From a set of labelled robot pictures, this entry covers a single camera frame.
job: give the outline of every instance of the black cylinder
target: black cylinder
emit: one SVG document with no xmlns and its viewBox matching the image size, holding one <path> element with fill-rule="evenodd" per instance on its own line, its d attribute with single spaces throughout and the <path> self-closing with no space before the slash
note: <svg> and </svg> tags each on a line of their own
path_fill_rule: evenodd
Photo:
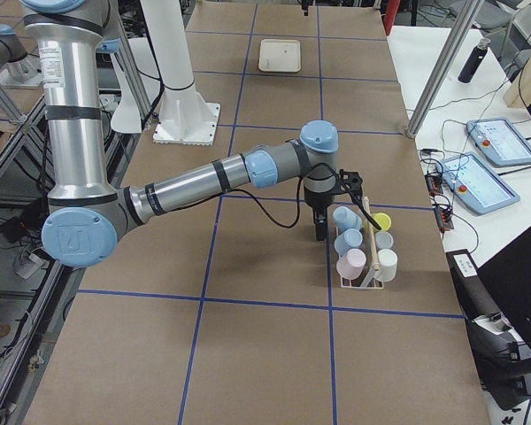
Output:
<svg viewBox="0 0 531 425">
<path fill-rule="evenodd" d="M 458 80 L 460 82 L 470 82 L 472 77 L 474 77 L 478 66 L 480 66 L 481 61 L 486 56 L 486 53 L 488 53 L 488 46 L 489 39 L 482 38 L 478 45 L 473 48 L 472 52 L 470 53 L 470 57 L 468 57 L 468 60 L 458 76 Z"/>
</svg>

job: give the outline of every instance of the cup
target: cup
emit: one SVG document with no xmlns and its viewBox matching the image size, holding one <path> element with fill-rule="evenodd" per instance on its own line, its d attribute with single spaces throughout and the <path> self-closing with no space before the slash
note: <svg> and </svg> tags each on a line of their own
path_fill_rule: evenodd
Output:
<svg viewBox="0 0 531 425">
<path fill-rule="evenodd" d="M 377 212 L 376 214 L 372 214 L 372 218 L 380 225 L 381 230 L 384 232 L 387 232 L 389 228 L 391 228 L 391 217 L 389 217 L 386 213 Z"/>
<path fill-rule="evenodd" d="M 333 211 L 333 220 L 341 233 L 349 228 L 355 228 L 356 230 L 362 228 L 362 219 L 346 206 L 339 206 Z"/>
<path fill-rule="evenodd" d="M 335 239 L 335 250 L 342 256 L 352 248 L 359 248 L 362 244 L 362 234 L 355 228 L 349 228 Z"/>
<path fill-rule="evenodd" d="M 378 263 L 380 263 L 380 272 L 375 278 L 380 282 L 392 281 L 397 272 L 397 254 L 392 250 L 379 250 Z"/>
<path fill-rule="evenodd" d="M 375 246 L 378 250 L 390 250 L 393 248 L 393 236 L 383 230 L 375 234 Z"/>
<path fill-rule="evenodd" d="M 336 271 L 343 279 L 353 281 L 362 274 L 366 265 L 366 255 L 356 248 L 352 248 L 336 262 Z"/>
</svg>

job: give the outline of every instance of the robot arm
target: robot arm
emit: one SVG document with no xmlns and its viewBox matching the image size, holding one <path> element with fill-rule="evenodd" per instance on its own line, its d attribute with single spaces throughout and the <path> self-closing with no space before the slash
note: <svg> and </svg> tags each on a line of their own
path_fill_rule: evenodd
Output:
<svg viewBox="0 0 531 425">
<path fill-rule="evenodd" d="M 327 207 L 340 182 L 334 174 L 336 128 L 305 125 L 299 140 L 258 146 L 144 188 L 115 189 L 106 178 L 98 103 L 95 50 L 117 28 L 112 0 L 21 0 L 27 32 L 38 43 L 56 185 L 42 230 L 45 250 L 72 267 L 92 266 L 128 231 L 154 215 L 228 193 L 252 182 L 257 188 L 304 178 L 317 238 L 324 239 Z"/>
<path fill-rule="evenodd" d="M 0 25 L 0 69 L 7 65 L 10 76 L 19 82 L 33 78 L 38 71 L 28 60 L 27 50 L 13 29 Z"/>
</svg>

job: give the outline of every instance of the red object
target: red object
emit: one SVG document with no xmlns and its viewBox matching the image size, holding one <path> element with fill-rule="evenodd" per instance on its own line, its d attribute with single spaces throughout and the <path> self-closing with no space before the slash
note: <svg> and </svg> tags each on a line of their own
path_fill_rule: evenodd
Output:
<svg viewBox="0 0 531 425">
<path fill-rule="evenodd" d="M 401 0 L 389 0 L 388 8 L 386 9 L 386 16 L 383 18 L 383 28 L 386 30 L 386 35 L 391 33 L 391 28 L 396 21 L 400 2 Z"/>
</svg>

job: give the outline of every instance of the metal pole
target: metal pole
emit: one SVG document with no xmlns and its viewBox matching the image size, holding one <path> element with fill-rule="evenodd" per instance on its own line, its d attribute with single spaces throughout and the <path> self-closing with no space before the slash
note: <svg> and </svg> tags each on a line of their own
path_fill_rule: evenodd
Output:
<svg viewBox="0 0 531 425">
<path fill-rule="evenodd" d="M 14 101 L 8 96 L 0 84 L 0 108 L 10 119 L 13 124 L 23 124 L 26 122 L 27 116 L 24 114 Z"/>
<path fill-rule="evenodd" d="M 115 53 L 115 56 L 126 76 L 130 91 L 132 92 L 132 96 L 134 96 L 135 104 L 138 106 L 140 117 L 144 120 L 150 113 L 151 104 L 148 94 L 145 91 L 145 87 L 143 86 L 142 77 L 140 76 L 140 73 L 138 73 L 138 67 L 135 63 L 134 55 L 132 54 L 132 49 L 130 49 L 130 43 L 127 40 L 126 30 L 124 29 L 120 18 L 118 19 L 118 32 L 120 37 L 120 48 Z M 142 130 L 149 128 L 150 125 L 151 117 L 148 117 L 145 128 Z"/>
<path fill-rule="evenodd" d="M 415 107 L 415 111 L 409 121 L 409 126 L 405 130 L 407 137 L 414 138 L 419 132 L 423 120 L 427 116 L 428 110 L 443 84 L 450 65 L 452 65 L 454 57 L 456 57 L 458 50 L 460 50 L 460 46 L 472 27 L 483 3 L 484 0 L 466 0 L 462 11 L 460 11 L 454 23 L 454 28 L 451 29 L 449 38 L 447 38 L 446 43 L 442 47 L 441 54 L 436 60 L 435 68 L 433 68 L 433 72 L 427 81 L 427 86 L 425 86 L 419 102 Z"/>
</svg>

